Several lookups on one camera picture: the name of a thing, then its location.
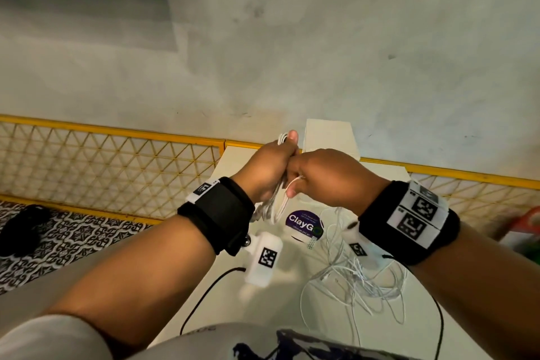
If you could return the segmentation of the person's left hand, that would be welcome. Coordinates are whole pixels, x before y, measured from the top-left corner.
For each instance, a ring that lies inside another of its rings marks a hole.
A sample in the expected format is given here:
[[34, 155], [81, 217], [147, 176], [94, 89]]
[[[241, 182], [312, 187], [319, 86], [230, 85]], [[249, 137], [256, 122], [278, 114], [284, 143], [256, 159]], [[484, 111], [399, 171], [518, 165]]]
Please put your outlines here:
[[290, 159], [298, 152], [287, 152], [285, 142], [273, 141], [259, 148], [231, 179], [254, 203], [268, 200], [282, 181]]

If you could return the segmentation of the person's right hand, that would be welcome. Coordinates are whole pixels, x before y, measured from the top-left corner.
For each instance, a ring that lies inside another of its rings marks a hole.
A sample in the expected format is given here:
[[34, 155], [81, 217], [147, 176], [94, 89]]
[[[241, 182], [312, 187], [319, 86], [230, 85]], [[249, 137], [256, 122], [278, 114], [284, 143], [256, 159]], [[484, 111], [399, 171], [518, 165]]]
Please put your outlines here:
[[353, 157], [334, 149], [318, 149], [293, 156], [305, 174], [302, 193], [327, 206], [361, 216], [390, 181], [371, 172]]

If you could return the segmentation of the person's left forearm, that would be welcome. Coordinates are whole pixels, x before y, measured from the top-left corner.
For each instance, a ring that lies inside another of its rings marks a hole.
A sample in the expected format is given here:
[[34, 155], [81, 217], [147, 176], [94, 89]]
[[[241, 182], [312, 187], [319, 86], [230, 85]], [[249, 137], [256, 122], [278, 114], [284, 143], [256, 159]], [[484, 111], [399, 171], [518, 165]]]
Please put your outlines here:
[[82, 277], [47, 315], [69, 315], [103, 337], [114, 360], [146, 349], [208, 273], [216, 253], [175, 215], [135, 236]]

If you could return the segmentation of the person's right forearm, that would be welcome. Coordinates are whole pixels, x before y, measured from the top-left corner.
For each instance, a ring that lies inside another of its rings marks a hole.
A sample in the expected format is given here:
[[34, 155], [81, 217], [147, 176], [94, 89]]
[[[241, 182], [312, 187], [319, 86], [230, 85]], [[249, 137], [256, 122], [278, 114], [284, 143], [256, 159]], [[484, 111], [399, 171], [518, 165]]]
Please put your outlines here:
[[461, 224], [455, 241], [410, 267], [494, 360], [540, 360], [540, 266]]

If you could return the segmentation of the white box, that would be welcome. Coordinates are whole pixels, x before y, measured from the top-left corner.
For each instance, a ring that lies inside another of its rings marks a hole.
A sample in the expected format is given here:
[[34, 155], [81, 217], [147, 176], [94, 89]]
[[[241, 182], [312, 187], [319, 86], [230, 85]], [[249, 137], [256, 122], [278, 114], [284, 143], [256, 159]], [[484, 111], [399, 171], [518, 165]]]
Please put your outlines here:
[[335, 149], [357, 161], [361, 159], [352, 125], [349, 122], [308, 118], [306, 120], [303, 152]]

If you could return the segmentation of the round purple sticker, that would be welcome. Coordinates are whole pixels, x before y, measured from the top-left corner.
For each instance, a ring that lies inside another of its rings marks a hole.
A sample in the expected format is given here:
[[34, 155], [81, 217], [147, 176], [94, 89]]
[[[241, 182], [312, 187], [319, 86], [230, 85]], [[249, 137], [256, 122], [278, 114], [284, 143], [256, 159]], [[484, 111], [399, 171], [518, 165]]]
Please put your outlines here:
[[295, 210], [285, 220], [284, 233], [301, 243], [317, 242], [324, 232], [319, 215], [309, 210]]

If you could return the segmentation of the black left wristband with markers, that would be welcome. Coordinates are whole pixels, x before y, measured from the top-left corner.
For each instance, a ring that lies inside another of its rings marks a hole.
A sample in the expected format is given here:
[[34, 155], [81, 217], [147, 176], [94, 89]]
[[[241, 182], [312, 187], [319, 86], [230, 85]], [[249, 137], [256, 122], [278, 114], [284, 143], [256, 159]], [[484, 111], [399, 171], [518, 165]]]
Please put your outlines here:
[[205, 182], [186, 197], [177, 214], [189, 219], [216, 255], [236, 256], [244, 247], [255, 204], [229, 177]]

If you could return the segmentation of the black wristband with markers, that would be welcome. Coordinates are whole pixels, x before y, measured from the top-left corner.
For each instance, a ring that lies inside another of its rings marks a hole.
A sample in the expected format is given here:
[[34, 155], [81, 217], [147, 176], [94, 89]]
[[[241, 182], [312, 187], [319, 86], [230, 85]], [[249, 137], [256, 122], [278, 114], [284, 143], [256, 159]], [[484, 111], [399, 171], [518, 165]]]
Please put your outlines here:
[[236, 256], [244, 247], [255, 204], [229, 177], [205, 182], [186, 197], [177, 214], [189, 219], [216, 255]]
[[460, 229], [448, 202], [415, 180], [391, 181], [359, 216], [359, 233], [409, 267], [455, 241]]

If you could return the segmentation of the black right wristband with markers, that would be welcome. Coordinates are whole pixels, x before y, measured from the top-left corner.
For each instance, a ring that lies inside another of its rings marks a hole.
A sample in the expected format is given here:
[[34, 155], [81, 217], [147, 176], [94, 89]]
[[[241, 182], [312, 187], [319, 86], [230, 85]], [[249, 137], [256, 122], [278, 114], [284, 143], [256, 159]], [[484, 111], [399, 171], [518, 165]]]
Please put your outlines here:
[[359, 233], [409, 267], [455, 241], [460, 229], [448, 202], [415, 180], [391, 181], [359, 216]]

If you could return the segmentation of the white printed shirt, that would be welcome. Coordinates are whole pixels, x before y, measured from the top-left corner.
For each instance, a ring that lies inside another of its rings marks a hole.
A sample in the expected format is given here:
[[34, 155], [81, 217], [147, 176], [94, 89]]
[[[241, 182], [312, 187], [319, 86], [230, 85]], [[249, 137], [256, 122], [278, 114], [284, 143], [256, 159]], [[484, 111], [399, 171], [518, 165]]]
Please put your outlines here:
[[[0, 338], [0, 360], [113, 360], [105, 338], [81, 319], [47, 315]], [[291, 329], [248, 323], [209, 325], [125, 360], [419, 360], [341, 344]]]

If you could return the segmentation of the yellow mesh fence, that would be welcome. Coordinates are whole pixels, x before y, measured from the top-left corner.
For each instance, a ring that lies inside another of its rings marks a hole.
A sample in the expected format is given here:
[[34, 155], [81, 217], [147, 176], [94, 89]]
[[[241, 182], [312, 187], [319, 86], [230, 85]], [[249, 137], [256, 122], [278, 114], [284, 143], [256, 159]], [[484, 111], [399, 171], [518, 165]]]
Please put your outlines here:
[[[233, 174], [260, 145], [0, 114], [0, 199], [153, 224], [210, 177]], [[482, 231], [540, 206], [540, 181], [362, 158], [386, 179], [446, 198]]]

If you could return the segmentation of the black white patterned mat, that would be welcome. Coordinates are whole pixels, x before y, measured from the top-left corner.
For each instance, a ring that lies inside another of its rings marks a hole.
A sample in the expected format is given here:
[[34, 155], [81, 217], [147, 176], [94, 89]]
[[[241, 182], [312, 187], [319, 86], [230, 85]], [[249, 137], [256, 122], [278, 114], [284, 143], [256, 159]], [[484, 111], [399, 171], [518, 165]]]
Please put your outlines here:
[[[25, 206], [0, 201], [0, 230]], [[40, 244], [33, 254], [0, 257], [0, 296], [150, 227], [128, 220], [51, 211], [50, 221], [37, 227]]]

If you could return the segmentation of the red and green object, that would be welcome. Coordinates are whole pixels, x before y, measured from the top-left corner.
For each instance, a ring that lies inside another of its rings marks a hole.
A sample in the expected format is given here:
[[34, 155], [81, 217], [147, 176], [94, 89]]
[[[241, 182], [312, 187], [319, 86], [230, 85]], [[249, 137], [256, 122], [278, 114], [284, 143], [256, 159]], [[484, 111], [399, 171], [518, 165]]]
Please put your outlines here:
[[540, 206], [513, 220], [499, 243], [540, 266]]

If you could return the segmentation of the black shoe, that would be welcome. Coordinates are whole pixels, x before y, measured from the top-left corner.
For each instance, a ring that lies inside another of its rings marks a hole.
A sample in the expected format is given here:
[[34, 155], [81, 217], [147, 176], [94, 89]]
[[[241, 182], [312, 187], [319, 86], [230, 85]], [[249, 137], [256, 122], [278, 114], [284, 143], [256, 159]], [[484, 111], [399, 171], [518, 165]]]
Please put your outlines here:
[[0, 257], [24, 257], [33, 254], [41, 241], [37, 227], [50, 221], [51, 217], [51, 209], [45, 206], [25, 206], [0, 230]]

